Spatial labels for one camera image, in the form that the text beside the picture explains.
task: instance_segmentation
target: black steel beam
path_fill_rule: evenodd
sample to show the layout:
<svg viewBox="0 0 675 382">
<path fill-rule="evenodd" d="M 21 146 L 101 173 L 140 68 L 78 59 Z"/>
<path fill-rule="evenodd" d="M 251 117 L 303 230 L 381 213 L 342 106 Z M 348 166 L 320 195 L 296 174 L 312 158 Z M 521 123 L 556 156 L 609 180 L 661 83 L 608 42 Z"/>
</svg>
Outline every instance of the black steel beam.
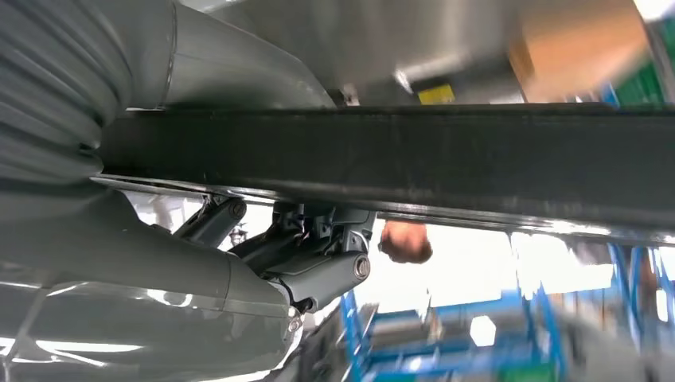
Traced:
<svg viewBox="0 0 675 382">
<path fill-rule="evenodd" d="M 545 230 L 552 220 L 570 220 L 658 241 L 675 232 L 672 111 L 134 112 L 104 130 L 99 153 L 104 176 L 125 181 L 340 202 L 498 229 Z M 600 229 L 588 228 L 602 236 Z"/>
</svg>

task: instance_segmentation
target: green container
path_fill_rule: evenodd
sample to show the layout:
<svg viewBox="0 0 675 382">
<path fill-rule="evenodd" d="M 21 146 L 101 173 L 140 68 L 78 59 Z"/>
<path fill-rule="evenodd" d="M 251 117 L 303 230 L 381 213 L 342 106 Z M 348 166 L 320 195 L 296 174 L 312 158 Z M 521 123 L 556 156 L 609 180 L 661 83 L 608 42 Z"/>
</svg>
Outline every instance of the green container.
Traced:
<svg viewBox="0 0 675 382">
<path fill-rule="evenodd" d="M 499 373 L 500 382 L 556 382 L 556 370 L 552 364 L 539 364 L 514 368 Z"/>
<path fill-rule="evenodd" d="M 662 21 L 657 30 L 670 57 L 672 70 L 675 71 L 675 66 L 673 66 L 673 62 L 675 62 L 675 20 Z M 618 104 L 621 106 L 662 105 L 665 102 L 652 62 L 643 65 L 635 74 L 615 86 L 614 91 Z"/>
</svg>

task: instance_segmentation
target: gray metal housing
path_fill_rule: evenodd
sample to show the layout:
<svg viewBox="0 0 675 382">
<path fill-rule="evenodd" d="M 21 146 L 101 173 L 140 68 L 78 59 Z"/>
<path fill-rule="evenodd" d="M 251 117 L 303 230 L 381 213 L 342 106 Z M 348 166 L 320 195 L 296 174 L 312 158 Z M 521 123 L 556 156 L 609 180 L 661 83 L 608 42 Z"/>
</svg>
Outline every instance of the gray metal housing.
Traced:
<svg viewBox="0 0 675 382">
<path fill-rule="evenodd" d="M 307 69 L 168 0 L 0 0 L 0 84 L 4 381 L 275 367 L 294 335 L 285 297 L 89 178 L 126 108 L 332 106 Z"/>
</svg>

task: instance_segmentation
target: person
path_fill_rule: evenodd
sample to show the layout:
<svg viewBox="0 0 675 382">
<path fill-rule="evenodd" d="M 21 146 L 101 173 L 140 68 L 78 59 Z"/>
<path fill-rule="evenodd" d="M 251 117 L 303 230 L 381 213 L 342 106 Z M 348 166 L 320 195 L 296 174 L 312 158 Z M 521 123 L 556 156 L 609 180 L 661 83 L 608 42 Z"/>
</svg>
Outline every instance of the person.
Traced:
<svg viewBox="0 0 675 382">
<path fill-rule="evenodd" d="M 426 263 L 433 254 L 427 226 L 406 221 L 387 220 L 379 248 L 395 263 Z"/>
</svg>

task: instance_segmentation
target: reflective metal surface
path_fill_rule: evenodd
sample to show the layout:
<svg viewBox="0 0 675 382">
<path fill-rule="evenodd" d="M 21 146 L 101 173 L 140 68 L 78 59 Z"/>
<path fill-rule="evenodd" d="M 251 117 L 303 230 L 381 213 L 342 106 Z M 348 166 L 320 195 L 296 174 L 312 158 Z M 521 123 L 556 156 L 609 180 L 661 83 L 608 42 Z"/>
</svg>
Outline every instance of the reflective metal surface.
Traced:
<svg viewBox="0 0 675 382">
<path fill-rule="evenodd" d="M 501 57 L 517 0 L 247 0 L 214 10 L 303 61 L 328 89 L 410 82 Z"/>
<path fill-rule="evenodd" d="M 0 379 L 213 380 L 273 368 L 298 330 L 293 311 L 75 280 L 0 263 Z"/>
</svg>

